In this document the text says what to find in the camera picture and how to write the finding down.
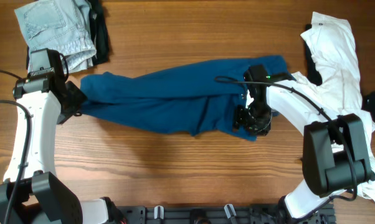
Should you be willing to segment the blue shirt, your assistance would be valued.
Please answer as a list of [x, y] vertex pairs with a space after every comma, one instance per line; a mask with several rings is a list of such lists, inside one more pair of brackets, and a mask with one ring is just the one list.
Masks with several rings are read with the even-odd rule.
[[232, 58], [169, 68], [136, 78], [87, 75], [80, 89], [87, 97], [82, 114], [124, 126], [161, 134], [188, 132], [195, 136], [219, 130], [255, 141], [244, 128], [232, 127], [234, 110], [246, 103], [245, 90], [235, 84], [219, 83], [218, 76], [242, 81], [253, 65], [263, 65], [269, 75], [288, 71], [284, 58]]

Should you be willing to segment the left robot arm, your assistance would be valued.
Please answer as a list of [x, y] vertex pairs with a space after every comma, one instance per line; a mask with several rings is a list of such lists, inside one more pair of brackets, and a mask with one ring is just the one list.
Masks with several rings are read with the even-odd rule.
[[31, 53], [31, 72], [18, 78], [12, 105], [17, 128], [9, 167], [0, 184], [1, 223], [127, 223], [108, 198], [81, 202], [56, 176], [55, 132], [79, 115], [86, 96], [69, 79], [65, 56]]

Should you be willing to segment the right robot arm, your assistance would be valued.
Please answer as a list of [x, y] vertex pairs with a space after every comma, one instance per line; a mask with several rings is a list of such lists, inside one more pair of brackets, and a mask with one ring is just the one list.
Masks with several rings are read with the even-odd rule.
[[268, 75], [263, 65], [251, 66], [240, 82], [253, 101], [235, 109], [233, 127], [251, 136], [270, 131], [272, 113], [286, 117], [303, 135], [302, 172], [298, 187], [278, 203], [278, 223], [299, 223], [317, 213], [343, 192], [354, 200], [362, 183], [375, 181], [362, 120], [323, 107], [299, 90], [287, 73]]

